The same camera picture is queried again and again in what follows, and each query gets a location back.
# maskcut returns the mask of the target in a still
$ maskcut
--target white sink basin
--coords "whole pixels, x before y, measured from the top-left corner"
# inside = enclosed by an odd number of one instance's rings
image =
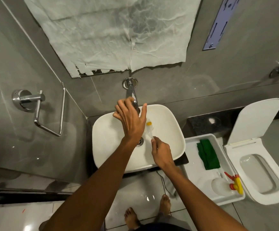
[[[172,112],[164,105],[148,105],[147,118],[151,120],[154,128],[152,134],[169,144],[173,159],[182,156],[185,140]],[[116,150],[123,136],[122,124],[113,117],[113,113],[105,114],[95,122],[92,128],[92,153],[98,168]],[[143,145],[134,149],[125,173],[155,166],[151,155],[151,139],[145,133],[143,139]]]

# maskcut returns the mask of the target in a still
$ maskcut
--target folded green cloth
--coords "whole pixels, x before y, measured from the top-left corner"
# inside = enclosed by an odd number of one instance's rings
[[[221,167],[209,140],[200,140],[200,143],[197,144],[197,148],[206,170]]]

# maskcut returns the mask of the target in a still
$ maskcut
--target white protective sheet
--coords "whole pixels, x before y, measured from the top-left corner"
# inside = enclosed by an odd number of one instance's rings
[[[185,62],[200,0],[24,0],[71,77]]]

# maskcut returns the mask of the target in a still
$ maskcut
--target toilet bowl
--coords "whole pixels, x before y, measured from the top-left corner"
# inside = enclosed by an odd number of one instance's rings
[[[279,166],[262,144],[262,137],[279,110],[279,98],[246,106],[239,113],[224,150],[240,175],[245,194],[264,204],[279,203]]]

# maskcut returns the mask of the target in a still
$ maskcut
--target bare foot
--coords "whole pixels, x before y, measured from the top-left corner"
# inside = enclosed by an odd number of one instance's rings
[[[126,222],[128,229],[137,229],[140,226],[137,215],[132,208],[126,210],[124,221]]]
[[[160,209],[159,212],[162,212],[165,216],[169,214],[171,210],[171,200],[169,197],[164,194],[162,195],[161,201],[160,201]]]

